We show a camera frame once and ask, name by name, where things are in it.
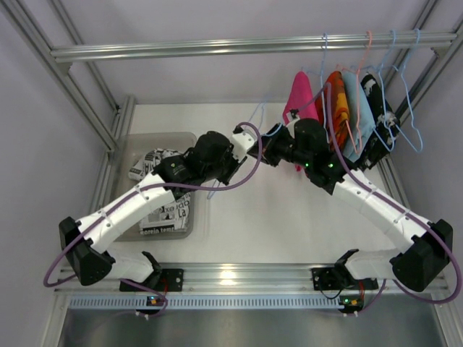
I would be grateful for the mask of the black white newsprint trousers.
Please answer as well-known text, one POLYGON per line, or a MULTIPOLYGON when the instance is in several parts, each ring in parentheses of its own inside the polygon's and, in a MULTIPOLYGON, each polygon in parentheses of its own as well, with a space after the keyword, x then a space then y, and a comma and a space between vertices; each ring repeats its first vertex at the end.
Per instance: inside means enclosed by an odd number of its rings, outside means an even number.
MULTIPOLYGON (((136 182, 142 181, 162 159, 179 154, 179 151, 172 149, 151 150, 137 159, 128 171, 128 178, 136 182)), ((191 194, 187 193, 178 200, 157 208, 139 222, 137 233, 153 239, 186 238, 192 232, 191 201, 191 194)))

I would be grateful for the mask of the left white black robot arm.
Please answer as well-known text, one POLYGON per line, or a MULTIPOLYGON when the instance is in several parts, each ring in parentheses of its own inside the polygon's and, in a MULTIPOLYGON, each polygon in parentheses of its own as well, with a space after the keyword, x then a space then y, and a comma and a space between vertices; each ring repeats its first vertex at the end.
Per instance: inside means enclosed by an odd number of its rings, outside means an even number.
POLYGON ((232 189, 233 175, 246 161, 253 146, 262 148, 259 134, 238 128, 231 136, 209 131, 181 155, 163 159, 126 193, 91 215, 59 224, 61 256, 74 270, 81 285, 91 286, 116 278, 130 286, 155 288, 162 269, 147 251, 128 255, 110 248, 126 230, 185 194, 204 189, 217 180, 221 189, 232 189))

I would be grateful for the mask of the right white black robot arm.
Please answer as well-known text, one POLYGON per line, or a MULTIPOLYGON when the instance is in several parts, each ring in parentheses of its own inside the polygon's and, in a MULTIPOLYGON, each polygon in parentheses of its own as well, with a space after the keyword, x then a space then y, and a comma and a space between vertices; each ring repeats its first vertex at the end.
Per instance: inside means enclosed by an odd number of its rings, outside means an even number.
POLYGON ((318 121, 297 119, 274 126, 248 153, 273 167, 283 160, 300 166, 314 185, 363 215, 393 243, 393 249, 347 251, 335 264, 341 278, 396 280, 422 292, 449 264, 452 227, 444 220, 432 223, 390 200, 363 172, 329 150, 318 121))

